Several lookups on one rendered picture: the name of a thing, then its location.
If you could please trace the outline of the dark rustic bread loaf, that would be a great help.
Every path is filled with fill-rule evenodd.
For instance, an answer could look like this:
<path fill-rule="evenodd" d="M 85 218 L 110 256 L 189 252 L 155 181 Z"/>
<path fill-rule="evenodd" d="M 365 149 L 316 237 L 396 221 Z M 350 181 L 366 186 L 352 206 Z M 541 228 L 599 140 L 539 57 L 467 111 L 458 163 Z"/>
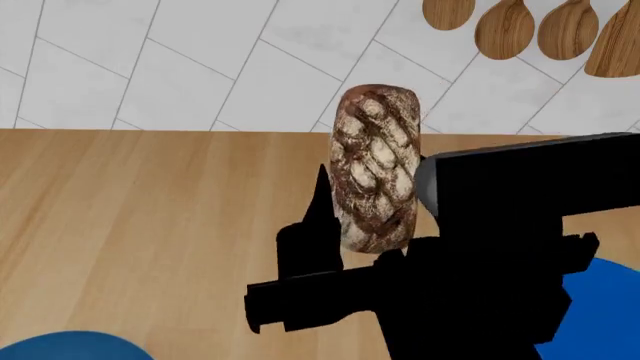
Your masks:
<path fill-rule="evenodd" d="M 342 96 L 330 136 L 330 182 L 341 245 L 380 254 L 405 248 L 417 218 L 420 103 L 398 86 L 366 84 Z"/>

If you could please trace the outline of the blue plate at left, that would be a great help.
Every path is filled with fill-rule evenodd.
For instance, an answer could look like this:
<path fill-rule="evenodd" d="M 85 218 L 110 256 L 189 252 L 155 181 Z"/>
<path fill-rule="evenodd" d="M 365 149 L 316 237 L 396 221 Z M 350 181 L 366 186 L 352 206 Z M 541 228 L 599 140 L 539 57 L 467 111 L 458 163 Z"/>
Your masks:
<path fill-rule="evenodd" d="M 154 360 L 141 347 L 104 332 L 38 335 L 0 349 L 0 360 Z"/>

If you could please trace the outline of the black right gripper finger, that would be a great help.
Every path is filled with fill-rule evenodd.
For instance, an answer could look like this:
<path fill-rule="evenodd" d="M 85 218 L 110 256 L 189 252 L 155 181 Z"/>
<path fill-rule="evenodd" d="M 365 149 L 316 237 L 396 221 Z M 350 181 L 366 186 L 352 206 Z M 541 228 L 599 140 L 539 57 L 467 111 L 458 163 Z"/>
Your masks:
<path fill-rule="evenodd" d="M 344 269 L 340 246 L 341 224 L 334 214 L 330 179 L 326 167 L 320 166 L 302 221 L 277 233 L 278 278 Z"/>

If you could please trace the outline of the round wooden spoon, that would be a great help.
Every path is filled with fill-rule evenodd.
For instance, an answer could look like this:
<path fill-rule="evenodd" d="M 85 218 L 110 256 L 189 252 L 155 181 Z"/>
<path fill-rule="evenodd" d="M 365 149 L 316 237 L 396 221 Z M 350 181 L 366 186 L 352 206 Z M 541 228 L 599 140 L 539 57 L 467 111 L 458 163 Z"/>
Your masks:
<path fill-rule="evenodd" d="M 538 46 L 549 59 L 574 59 L 591 47 L 598 30 L 599 19 L 590 0 L 566 0 L 542 20 Z"/>
<path fill-rule="evenodd" d="M 473 14 L 475 0 L 423 0 L 426 22 L 434 29 L 450 31 L 463 26 Z"/>
<path fill-rule="evenodd" d="M 480 18 L 474 40 L 487 58 L 506 60 L 528 47 L 534 30 L 534 18 L 524 0 L 500 0 Z"/>

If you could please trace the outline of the long wooden spatula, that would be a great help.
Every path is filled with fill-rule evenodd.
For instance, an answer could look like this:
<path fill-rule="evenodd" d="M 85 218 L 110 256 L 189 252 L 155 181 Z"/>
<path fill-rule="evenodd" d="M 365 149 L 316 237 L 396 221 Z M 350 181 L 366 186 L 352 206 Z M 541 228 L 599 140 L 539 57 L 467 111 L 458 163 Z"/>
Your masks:
<path fill-rule="evenodd" d="M 601 78 L 640 75 L 640 0 L 628 0 L 606 23 L 584 71 Z"/>

